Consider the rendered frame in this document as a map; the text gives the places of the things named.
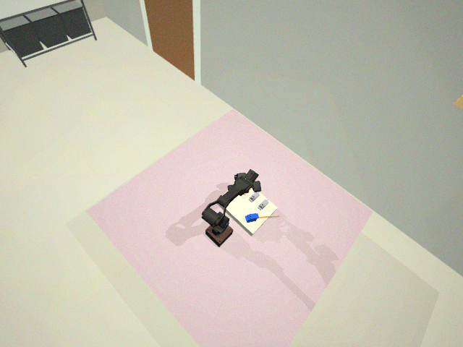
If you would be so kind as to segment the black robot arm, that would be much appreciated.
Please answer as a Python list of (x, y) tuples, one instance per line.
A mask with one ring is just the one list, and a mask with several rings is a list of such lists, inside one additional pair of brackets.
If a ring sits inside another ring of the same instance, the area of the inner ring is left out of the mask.
[[(259, 174), (252, 169), (247, 173), (237, 173), (237, 175), (234, 175), (234, 186), (227, 193), (221, 195), (215, 202), (208, 204), (204, 209), (201, 218), (212, 226), (210, 232), (216, 237), (219, 237), (229, 225), (229, 218), (225, 216), (229, 203), (238, 195), (241, 197), (244, 193), (247, 193), (258, 176)], [(224, 214), (221, 212), (217, 213), (210, 208), (210, 206), (217, 203), (224, 207)]]

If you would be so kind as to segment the blue micro servo with orange cable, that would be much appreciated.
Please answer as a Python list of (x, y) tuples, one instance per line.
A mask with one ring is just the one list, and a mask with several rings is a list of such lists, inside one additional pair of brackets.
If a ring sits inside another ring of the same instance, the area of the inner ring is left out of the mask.
[(250, 222), (256, 221), (258, 218), (269, 218), (269, 217), (279, 217), (279, 216), (265, 216), (265, 217), (259, 217), (259, 216), (258, 216), (258, 213), (253, 213), (253, 214), (246, 215), (246, 216), (245, 216), (245, 219), (246, 219), (247, 223), (250, 223)]

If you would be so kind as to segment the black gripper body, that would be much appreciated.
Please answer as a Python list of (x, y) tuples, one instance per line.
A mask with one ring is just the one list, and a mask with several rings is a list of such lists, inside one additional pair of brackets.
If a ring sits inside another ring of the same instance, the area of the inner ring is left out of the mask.
[[(233, 187), (234, 185), (229, 185), (228, 186), (228, 191)], [(260, 181), (254, 181), (254, 184), (253, 184), (253, 187), (251, 188), (254, 188), (255, 192), (261, 192), (261, 185), (260, 185)]]

